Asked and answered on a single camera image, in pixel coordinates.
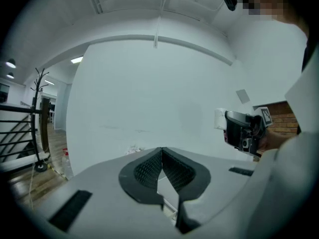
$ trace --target light fixture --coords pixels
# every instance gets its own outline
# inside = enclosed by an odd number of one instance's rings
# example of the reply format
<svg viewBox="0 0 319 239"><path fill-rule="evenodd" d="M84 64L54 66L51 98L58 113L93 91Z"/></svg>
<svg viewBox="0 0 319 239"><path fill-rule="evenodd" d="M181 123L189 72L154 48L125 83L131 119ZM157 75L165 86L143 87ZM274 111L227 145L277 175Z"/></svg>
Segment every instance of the light fixture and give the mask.
<svg viewBox="0 0 319 239"><path fill-rule="evenodd" d="M54 85L54 83L50 82L50 81L47 81L47 80L44 80L45 82L49 83L49 84L52 84Z"/></svg>
<svg viewBox="0 0 319 239"><path fill-rule="evenodd" d="M72 62L73 64L79 63L79 62L82 61L82 58L83 58L83 56L82 56L82 57L79 57L79 58L71 59L71 62Z"/></svg>
<svg viewBox="0 0 319 239"><path fill-rule="evenodd" d="M8 73L6 76L10 79L14 79L13 73Z"/></svg>
<svg viewBox="0 0 319 239"><path fill-rule="evenodd" d="M8 61L5 63L7 66L10 66L11 68L16 68L15 66L15 60L13 58L10 58Z"/></svg>

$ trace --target white cable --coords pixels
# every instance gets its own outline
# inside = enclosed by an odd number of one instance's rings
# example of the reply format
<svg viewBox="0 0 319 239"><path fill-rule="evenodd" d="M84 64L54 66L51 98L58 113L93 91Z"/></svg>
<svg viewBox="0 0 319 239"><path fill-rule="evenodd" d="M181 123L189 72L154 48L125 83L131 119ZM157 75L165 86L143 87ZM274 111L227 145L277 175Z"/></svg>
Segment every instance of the white cable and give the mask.
<svg viewBox="0 0 319 239"><path fill-rule="evenodd" d="M33 165L32 165L32 172L31 172L31 179L30 179L30 185L29 185L29 207L31 208L31 210L33 210L33 201L32 201L32 197L31 197L31 190L32 190L32 182L33 182L33 175L34 175L34 167L35 167L35 161L33 161Z"/></svg>
<svg viewBox="0 0 319 239"><path fill-rule="evenodd" d="M166 0L164 0L163 4L160 7L160 11L159 11L159 18L158 18L158 26L156 28L156 34L154 36L154 48L158 47L158 41L159 41L159 29L160 29L160 19L161 19L161 15L163 14L163 9L165 6L165 2Z"/></svg>

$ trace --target white surface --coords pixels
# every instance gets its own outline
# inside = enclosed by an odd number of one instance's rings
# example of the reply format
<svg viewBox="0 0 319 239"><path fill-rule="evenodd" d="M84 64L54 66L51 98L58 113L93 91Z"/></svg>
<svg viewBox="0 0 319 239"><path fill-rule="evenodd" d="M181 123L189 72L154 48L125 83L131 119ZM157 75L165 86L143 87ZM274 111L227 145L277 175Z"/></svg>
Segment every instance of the white surface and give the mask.
<svg viewBox="0 0 319 239"><path fill-rule="evenodd" d="M66 111L71 88L72 84L66 85L62 82L59 83L58 94L54 108L54 129L62 129L66 131Z"/></svg>
<svg viewBox="0 0 319 239"><path fill-rule="evenodd" d="M55 105L56 98L50 98L50 102L52 105Z"/></svg>
<svg viewBox="0 0 319 239"><path fill-rule="evenodd" d="M301 75L306 36L294 25L255 21L247 15L228 32L231 48L246 73L252 105L285 100Z"/></svg>
<svg viewBox="0 0 319 239"><path fill-rule="evenodd" d="M63 155L62 157L62 166L63 166L63 174L64 176L70 180L73 177L73 171L70 163L69 156Z"/></svg>
<svg viewBox="0 0 319 239"><path fill-rule="evenodd" d="M178 210L179 195L167 177L158 180L158 193L162 195L175 210Z"/></svg>
<svg viewBox="0 0 319 239"><path fill-rule="evenodd" d="M23 94L23 102L25 102L26 104L28 104L29 106L32 105L32 99L35 95L35 91L33 91L31 88L34 89L34 82L30 81L28 82L28 84L25 85L25 91Z"/></svg>
<svg viewBox="0 0 319 239"><path fill-rule="evenodd" d="M0 83L10 86L6 102L8 104L20 105L20 101L23 101L25 86L7 81L3 78L0 78Z"/></svg>
<svg viewBox="0 0 319 239"><path fill-rule="evenodd" d="M302 132L319 132L319 47L286 98Z"/></svg>
<svg viewBox="0 0 319 239"><path fill-rule="evenodd" d="M49 67L45 72L49 72L48 77L51 79L72 84L78 66L79 64L72 64L70 59L66 59Z"/></svg>
<svg viewBox="0 0 319 239"><path fill-rule="evenodd" d="M58 85L59 83L54 81L54 85L49 84L48 86L43 87L43 93L48 94L49 96L54 96L56 97L58 95Z"/></svg>
<svg viewBox="0 0 319 239"><path fill-rule="evenodd" d="M226 130L227 129L227 121L225 118L225 112L227 110L224 108L218 108L214 111L214 128Z"/></svg>
<svg viewBox="0 0 319 239"><path fill-rule="evenodd" d="M209 55L169 43L157 49L142 40L91 45L67 110L74 174L120 157L132 145L236 158L238 152L212 126L216 108L241 107L235 91L242 81L235 75Z"/></svg>
<svg viewBox="0 0 319 239"><path fill-rule="evenodd" d="M66 84L60 82L58 84L58 93L55 102L55 120L54 120L54 129L62 129L63 127L63 105L64 105L64 94L66 90Z"/></svg>
<svg viewBox="0 0 319 239"><path fill-rule="evenodd" d="M17 74L14 74L14 81L23 83L25 82L25 78L29 76L29 72L34 70L34 67L43 68L38 67L41 64L36 66L35 57L47 49L57 38L56 33L58 31L76 24L79 20L96 15L96 7L101 7L103 13L121 9L125 9L128 13L131 13L132 9L140 8L156 11L160 6L160 0L99 0L99 5L96 5L96 1L30 1L10 29L10 33L3 46L5 54L0 54L2 61L15 58L19 71L17 71ZM229 12L228 9L221 10L221 13L209 10L216 9L221 2L222 0L167 0L166 8L179 14L192 16L207 24L215 25L225 32L233 22L233 18L236 18L237 10L235 13L227 13ZM7 68L3 68L2 77L8 72Z"/></svg>
<svg viewBox="0 0 319 239"><path fill-rule="evenodd" d="M50 116L52 116L52 124L54 125L54 114L55 114L55 112L50 110L49 113L50 113Z"/></svg>
<svg viewBox="0 0 319 239"><path fill-rule="evenodd" d="M116 38L154 39L158 16L158 10L121 10L84 18L60 30L54 41L35 57L28 70L26 83L33 82L34 67L48 68L69 56L83 55L79 53L91 43ZM229 61L235 60L225 36L195 19L177 13L164 12L159 25L160 37L192 43Z"/></svg>

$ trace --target person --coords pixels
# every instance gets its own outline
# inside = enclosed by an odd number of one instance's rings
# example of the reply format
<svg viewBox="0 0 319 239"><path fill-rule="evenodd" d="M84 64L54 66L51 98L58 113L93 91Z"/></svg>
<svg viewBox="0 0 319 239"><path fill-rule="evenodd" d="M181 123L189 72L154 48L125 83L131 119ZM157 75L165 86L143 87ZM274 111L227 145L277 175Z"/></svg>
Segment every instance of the person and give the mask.
<svg viewBox="0 0 319 239"><path fill-rule="evenodd" d="M317 0L242 0L243 7L249 12L260 15L271 15L273 19L296 25L308 38L307 47L304 53L302 71L310 60L316 45L318 44L317 19L312 10L317 7ZM265 135L259 141L258 149L266 151L279 148L291 136L277 134L266 131ZM224 139L227 142L228 137L224 131Z"/></svg>

